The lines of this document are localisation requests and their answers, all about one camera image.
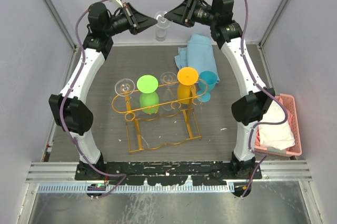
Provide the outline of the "clear flute glass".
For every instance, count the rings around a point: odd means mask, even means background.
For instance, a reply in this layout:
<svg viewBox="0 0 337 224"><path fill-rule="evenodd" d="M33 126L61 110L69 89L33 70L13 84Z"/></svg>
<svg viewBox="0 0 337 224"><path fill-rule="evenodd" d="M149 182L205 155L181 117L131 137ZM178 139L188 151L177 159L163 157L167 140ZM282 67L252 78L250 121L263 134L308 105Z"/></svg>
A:
<svg viewBox="0 0 337 224"><path fill-rule="evenodd" d="M167 37L167 29L170 27L171 22L165 18L167 11L159 11L155 14L157 20L155 38L159 42L163 42Z"/></svg>
<svg viewBox="0 0 337 224"><path fill-rule="evenodd" d="M135 83L131 79L121 79L115 84L117 95L126 97L131 95L135 90Z"/></svg>
<svg viewBox="0 0 337 224"><path fill-rule="evenodd" d="M174 100L174 95L171 90L171 87L175 84L177 77L176 74L173 72L164 72L161 75L161 83L165 85L166 90L164 91L163 94L163 103L166 103L162 105L163 109L165 111L170 111L173 108L171 107L171 102Z"/></svg>

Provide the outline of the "clear flute glass back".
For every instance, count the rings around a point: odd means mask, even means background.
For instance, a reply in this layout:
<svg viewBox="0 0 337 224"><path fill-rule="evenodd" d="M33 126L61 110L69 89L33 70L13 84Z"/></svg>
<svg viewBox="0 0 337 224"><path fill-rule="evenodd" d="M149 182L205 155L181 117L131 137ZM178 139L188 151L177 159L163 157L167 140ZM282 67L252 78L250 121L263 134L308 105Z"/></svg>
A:
<svg viewBox="0 0 337 224"><path fill-rule="evenodd" d="M174 95L171 90L171 87L175 84L177 77L176 74L173 72L164 72L161 75L161 83L165 85L166 90L164 91L163 94L163 103L166 103L162 105L163 109L165 111L170 111L173 108L171 107L171 102L174 100Z"/></svg>

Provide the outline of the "orange plastic wine glass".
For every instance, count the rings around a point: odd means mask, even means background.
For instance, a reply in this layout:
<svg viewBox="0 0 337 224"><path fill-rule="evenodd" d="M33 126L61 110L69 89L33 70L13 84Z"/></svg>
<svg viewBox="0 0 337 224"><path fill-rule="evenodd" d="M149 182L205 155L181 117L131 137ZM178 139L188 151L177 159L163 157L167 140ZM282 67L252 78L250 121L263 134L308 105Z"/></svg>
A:
<svg viewBox="0 0 337 224"><path fill-rule="evenodd" d="M190 88L198 81L199 74L192 67L183 67L178 71L177 79L179 85L177 87L177 99L181 100L182 104L189 103Z"/></svg>

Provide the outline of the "green plastic wine glass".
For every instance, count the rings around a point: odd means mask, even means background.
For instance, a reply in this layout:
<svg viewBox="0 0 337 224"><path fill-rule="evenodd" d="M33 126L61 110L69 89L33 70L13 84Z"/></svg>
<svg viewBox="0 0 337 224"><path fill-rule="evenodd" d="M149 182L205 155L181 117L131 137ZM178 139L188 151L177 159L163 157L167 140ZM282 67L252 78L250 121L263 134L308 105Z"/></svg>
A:
<svg viewBox="0 0 337 224"><path fill-rule="evenodd" d="M159 96L156 92L158 80L152 75L143 75L137 80L137 88L141 92L140 107L146 114L154 114L158 111L160 103Z"/></svg>

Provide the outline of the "clear flute glass front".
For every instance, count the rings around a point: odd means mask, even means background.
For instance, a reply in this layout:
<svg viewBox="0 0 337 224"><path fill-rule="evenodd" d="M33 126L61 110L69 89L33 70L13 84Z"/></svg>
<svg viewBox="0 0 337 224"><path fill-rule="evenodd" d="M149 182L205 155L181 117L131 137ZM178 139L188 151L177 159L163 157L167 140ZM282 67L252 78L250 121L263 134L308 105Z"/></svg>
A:
<svg viewBox="0 0 337 224"><path fill-rule="evenodd" d="M117 95L126 97L131 95L135 90L135 83L131 79L121 79L115 84Z"/></svg>

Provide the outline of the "blue plastic wine glass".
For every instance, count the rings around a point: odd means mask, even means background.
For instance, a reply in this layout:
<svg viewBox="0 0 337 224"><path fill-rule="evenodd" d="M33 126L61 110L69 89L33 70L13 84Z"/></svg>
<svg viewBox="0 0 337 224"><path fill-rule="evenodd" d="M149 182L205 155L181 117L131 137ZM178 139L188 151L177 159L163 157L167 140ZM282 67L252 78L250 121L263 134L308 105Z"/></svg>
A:
<svg viewBox="0 0 337 224"><path fill-rule="evenodd" d="M212 71L203 71L199 75L199 79L198 100L205 103L211 99L210 92L217 83L217 75Z"/></svg>

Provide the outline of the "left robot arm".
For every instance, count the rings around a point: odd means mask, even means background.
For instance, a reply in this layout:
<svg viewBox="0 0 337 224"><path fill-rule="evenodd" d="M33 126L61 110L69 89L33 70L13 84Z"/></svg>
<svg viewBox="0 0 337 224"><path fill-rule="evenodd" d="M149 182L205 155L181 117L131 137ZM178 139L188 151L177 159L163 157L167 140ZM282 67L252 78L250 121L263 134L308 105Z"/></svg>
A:
<svg viewBox="0 0 337 224"><path fill-rule="evenodd" d="M55 123L74 144L80 156L77 171L88 180L101 180L109 174L93 134L93 113L86 106L86 99L93 80L105 63L113 46L112 37L129 31L132 35L157 24L157 20L137 11L130 3L123 3L114 13L101 0L93 3L80 16L88 18L88 33L78 39L80 59L69 81L58 95L49 97Z"/></svg>

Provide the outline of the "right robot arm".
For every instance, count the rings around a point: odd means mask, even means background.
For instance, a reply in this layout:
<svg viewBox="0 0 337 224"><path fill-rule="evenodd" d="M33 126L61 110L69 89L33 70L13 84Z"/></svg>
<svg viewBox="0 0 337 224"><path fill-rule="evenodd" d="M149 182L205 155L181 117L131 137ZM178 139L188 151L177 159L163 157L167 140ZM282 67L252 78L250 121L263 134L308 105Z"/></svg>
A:
<svg viewBox="0 0 337 224"><path fill-rule="evenodd" d="M243 31L233 19L233 6L234 0L212 0L211 5L204 0L184 0L167 12L165 18L185 27L193 27L195 23L209 26L213 41L234 72L241 97L231 106L237 121L237 138L230 170L234 177L242 179L255 168L257 124L270 107L275 91L257 82L259 75L246 50Z"/></svg>

